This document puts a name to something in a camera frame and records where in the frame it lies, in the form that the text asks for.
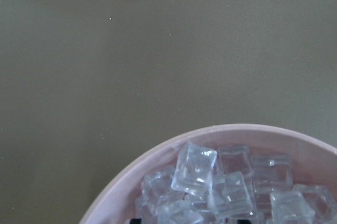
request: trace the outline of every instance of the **brown table surface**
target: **brown table surface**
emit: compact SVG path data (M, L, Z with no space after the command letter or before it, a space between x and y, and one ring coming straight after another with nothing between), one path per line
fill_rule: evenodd
M337 147L337 0L0 0L0 223L78 223L151 147L257 123Z

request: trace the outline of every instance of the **pink bowl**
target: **pink bowl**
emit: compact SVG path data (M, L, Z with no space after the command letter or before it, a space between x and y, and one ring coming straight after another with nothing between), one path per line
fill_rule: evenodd
M293 158L294 182L328 186L337 198L337 149L307 135L267 125L229 124L194 130L167 140L147 151L101 192L80 224L121 224L134 217L134 200L146 174L175 163L186 142L217 148L246 144L252 154L287 153Z

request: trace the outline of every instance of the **bowl rim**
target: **bowl rim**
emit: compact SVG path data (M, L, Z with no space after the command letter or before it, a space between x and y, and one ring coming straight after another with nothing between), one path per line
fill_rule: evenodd
M182 134L179 134L175 137L172 137L155 147L149 149L145 153L143 153L141 156L136 158L134 161L132 161L128 166L126 166L119 174L115 176L108 184L107 186L101 191L101 193L97 196L97 198L93 201L93 203L90 205L88 210L86 211L85 215L82 217L80 224L86 224L88 219L91 217L92 213L95 212L95 210L101 205L103 202L105 196L107 193L118 184L121 179L126 176L131 170L133 170L140 162L145 160L146 158L149 158L153 153L155 153L157 150L169 147L172 145L172 143L179 144L182 141L186 141L189 138L193 138L196 135L203 135L203 134L209 134L212 132L220 132L220 131L229 131L229 130L249 130L249 131L264 131L264 132L274 132L277 134L282 134L294 138L298 138L299 140L311 143L321 149L324 149L326 151L331 152L334 155L337 155L337 148L334 146L331 146L321 140L318 140L314 137L308 136L303 133L299 133L296 131L292 131L285 128L279 128L276 126L270 126L270 125L261 125L261 124L221 124L221 125L213 125L213 126L207 126L204 128L195 129L189 132L185 132Z

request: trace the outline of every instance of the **black object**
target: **black object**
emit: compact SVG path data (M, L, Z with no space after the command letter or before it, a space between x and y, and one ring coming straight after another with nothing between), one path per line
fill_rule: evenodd
M237 224L252 224L250 220L237 220Z
M131 219L130 224L142 224L142 219Z

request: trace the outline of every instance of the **clear ice cube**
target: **clear ice cube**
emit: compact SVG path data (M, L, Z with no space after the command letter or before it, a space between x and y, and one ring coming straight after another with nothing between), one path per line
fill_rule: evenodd
M175 168L168 166L162 171L144 177L142 194L148 198L151 208L156 213L158 207L183 199L184 192L171 189Z
M336 224L337 223L337 214L329 221L324 224Z
M326 186L295 184L293 191L299 191L315 211L315 222L325 223L337 215L337 203Z
M293 186L291 159L288 155L253 155L252 165L257 194L288 191Z
M145 224L157 224L157 217L147 198L140 196L135 200L136 217Z
M273 219L268 219L268 220L265 222L265 224L275 224L275 223L274 223Z
M214 222L210 224L226 224L226 219L216 219Z
M207 205L216 218L250 213L253 203L241 172L215 176Z
M224 174L241 171L245 179L253 177L250 149L247 145L224 145L218 149L218 153Z
M179 200L158 208L158 224L203 224L203 217Z
M198 212L204 218L204 224L216 223L213 212L208 208L207 205L207 194L198 197L192 194L186 194L184 200L190 204L191 209Z
M212 186L217 152L188 143L179 152L171 187L194 195L202 195Z
M214 165L214 168L213 168L213 175L216 176L216 175L223 175L224 172L222 170L222 167L221 167L221 164L220 164L220 159L219 159L219 154L217 155L217 158L215 160L215 165Z
M275 224L313 224L315 211L298 191L272 192L270 195Z

